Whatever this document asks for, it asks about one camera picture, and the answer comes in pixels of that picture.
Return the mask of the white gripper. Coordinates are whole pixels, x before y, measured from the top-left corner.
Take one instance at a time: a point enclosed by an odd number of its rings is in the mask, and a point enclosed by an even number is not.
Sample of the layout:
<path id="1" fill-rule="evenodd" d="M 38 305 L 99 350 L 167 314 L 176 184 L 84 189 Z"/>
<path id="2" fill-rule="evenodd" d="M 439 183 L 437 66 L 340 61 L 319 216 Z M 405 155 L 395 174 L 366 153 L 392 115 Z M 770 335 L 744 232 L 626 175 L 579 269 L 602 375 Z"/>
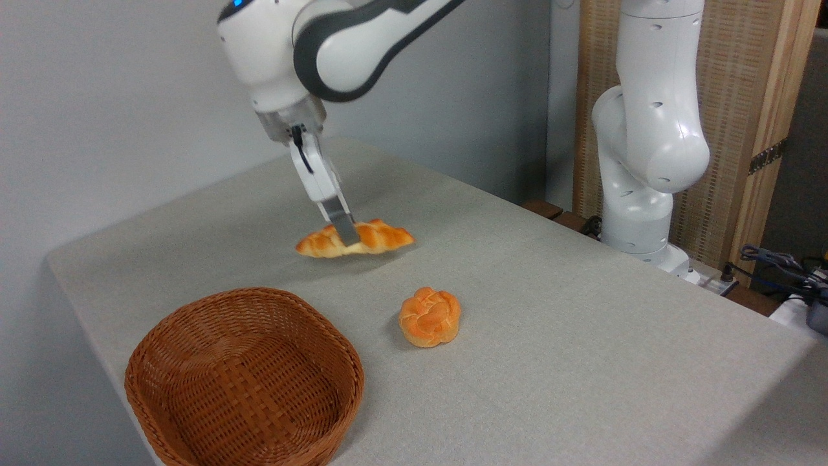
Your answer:
<path id="1" fill-rule="evenodd" d="M 288 136 L 292 161 L 308 198 L 317 204 L 346 247 L 361 242 L 343 197 L 339 175 L 328 157 L 323 156 L 320 137 L 303 125 L 290 127 Z"/>

